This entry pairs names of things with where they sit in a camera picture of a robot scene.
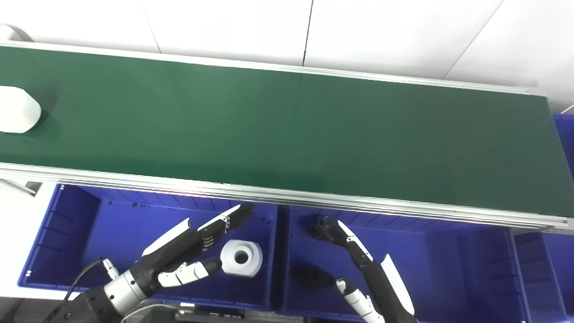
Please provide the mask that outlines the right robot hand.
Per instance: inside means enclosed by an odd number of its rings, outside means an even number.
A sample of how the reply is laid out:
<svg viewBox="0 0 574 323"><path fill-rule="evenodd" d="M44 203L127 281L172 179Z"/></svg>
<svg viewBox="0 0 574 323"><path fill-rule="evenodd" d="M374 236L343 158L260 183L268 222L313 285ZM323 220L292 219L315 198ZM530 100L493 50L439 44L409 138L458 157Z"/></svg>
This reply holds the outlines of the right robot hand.
<svg viewBox="0 0 574 323"><path fill-rule="evenodd" d="M333 242L346 248L371 292L367 296L350 278L337 278L336 287L345 301L367 323L416 323L412 300L390 255L377 262L344 223L336 220L332 227Z"/></svg>

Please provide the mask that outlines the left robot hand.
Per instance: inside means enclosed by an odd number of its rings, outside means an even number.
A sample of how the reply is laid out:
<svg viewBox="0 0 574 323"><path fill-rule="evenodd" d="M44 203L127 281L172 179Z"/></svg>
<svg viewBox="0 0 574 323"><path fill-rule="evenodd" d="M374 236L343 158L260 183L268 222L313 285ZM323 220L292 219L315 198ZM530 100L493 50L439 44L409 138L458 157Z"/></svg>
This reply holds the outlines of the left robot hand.
<svg viewBox="0 0 574 323"><path fill-rule="evenodd" d="M150 246L129 268L128 284L137 286L149 298L160 289L190 284L217 272L222 267L218 257L194 259L215 247L226 233L242 227L253 215L254 207L252 203L236 205L197 228L186 219L180 223L183 231L159 247Z"/></svg>

